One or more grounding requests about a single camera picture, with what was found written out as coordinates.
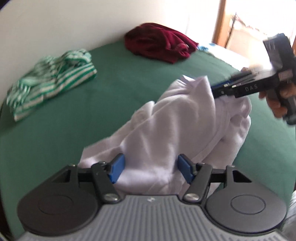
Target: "green and white striped shirt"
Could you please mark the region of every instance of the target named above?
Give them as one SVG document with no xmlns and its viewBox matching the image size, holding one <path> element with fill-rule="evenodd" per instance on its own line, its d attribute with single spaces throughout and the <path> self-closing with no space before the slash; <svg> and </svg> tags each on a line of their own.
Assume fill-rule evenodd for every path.
<svg viewBox="0 0 296 241">
<path fill-rule="evenodd" d="M 57 94 L 96 77 L 97 70 L 85 49 L 67 51 L 61 57 L 47 56 L 13 84 L 6 103 L 18 121 Z"/>
</svg>

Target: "dark red cloth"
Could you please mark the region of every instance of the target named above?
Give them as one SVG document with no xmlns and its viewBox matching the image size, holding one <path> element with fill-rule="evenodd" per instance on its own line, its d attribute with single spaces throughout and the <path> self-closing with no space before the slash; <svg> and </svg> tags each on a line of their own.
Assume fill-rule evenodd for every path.
<svg viewBox="0 0 296 241">
<path fill-rule="evenodd" d="M 189 58 L 198 43 L 186 35 L 157 23 L 144 23 L 127 32 L 125 46 L 136 55 L 169 63 Z"/>
</svg>

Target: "white cloth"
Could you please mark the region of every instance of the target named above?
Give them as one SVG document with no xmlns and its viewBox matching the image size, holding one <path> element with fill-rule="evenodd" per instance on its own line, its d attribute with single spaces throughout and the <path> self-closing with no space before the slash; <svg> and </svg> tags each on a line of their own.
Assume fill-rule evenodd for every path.
<svg viewBox="0 0 296 241">
<path fill-rule="evenodd" d="M 248 97 L 214 99 L 206 76 L 174 81 L 157 103 L 150 101 L 112 136 L 83 150 L 79 167 L 126 159 L 115 187 L 126 194 L 177 194 L 187 189 L 176 158 L 214 168 L 232 164 L 250 128 Z"/>
</svg>

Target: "metal screw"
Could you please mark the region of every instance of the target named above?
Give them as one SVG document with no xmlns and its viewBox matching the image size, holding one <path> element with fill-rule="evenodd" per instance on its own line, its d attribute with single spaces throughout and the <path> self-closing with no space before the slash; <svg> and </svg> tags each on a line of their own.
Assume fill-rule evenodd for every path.
<svg viewBox="0 0 296 241">
<path fill-rule="evenodd" d="M 107 193 L 104 195 L 104 199 L 108 202 L 116 202 L 119 199 L 119 196 L 114 193 Z"/>
<path fill-rule="evenodd" d="M 183 199 L 187 202 L 197 202 L 199 198 L 200 197 L 195 193 L 187 193 L 183 197 Z"/>
</svg>

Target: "finger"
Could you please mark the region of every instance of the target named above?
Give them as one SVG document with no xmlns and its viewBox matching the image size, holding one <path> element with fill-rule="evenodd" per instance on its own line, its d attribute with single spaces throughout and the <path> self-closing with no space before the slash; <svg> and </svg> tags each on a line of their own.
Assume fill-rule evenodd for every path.
<svg viewBox="0 0 296 241">
<path fill-rule="evenodd" d="M 272 100 L 270 98 L 266 98 L 266 102 L 272 110 L 278 109 L 281 107 L 281 103 L 278 100 Z"/>
<path fill-rule="evenodd" d="M 259 92 L 259 99 L 264 99 L 266 97 L 266 91 Z"/>
<path fill-rule="evenodd" d="M 284 115 L 287 114 L 288 110 L 286 107 L 280 107 L 277 109 L 272 110 L 275 118 L 282 118 Z"/>
<path fill-rule="evenodd" d="M 280 94 L 283 98 L 289 98 L 296 95 L 296 85 L 294 83 L 289 83 L 283 89 L 281 89 Z"/>
</svg>

